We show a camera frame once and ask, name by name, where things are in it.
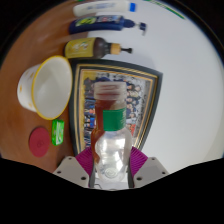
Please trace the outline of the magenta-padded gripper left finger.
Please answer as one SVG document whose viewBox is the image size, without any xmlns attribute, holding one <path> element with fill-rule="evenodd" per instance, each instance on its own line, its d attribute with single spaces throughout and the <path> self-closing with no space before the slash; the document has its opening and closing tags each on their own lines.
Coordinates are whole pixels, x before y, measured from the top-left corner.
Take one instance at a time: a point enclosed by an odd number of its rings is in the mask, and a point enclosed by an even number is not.
<svg viewBox="0 0 224 224">
<path fill-rule="evenodd" d="M 91 148 L 86 148 L 75 157 L 65 157 L 54 171 L 54 174 L 78 186 L 93 188 L 95 184 L 95 166 Z"/>
</svg>

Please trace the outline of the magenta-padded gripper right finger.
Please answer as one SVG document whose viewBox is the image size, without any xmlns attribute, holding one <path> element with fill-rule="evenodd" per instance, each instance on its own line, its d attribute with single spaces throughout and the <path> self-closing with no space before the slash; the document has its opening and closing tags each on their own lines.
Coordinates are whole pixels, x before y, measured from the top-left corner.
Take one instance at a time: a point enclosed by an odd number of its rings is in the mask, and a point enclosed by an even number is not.
<svg viewBox="0 0 224 224">
<path fill-rule="evenodd" d="M 139 149 L 133 147 L 129 159 L 128 186 L 140 188 L 157 181 L 169 172 L 156 157 L 147 157 Z"/>
</svg>

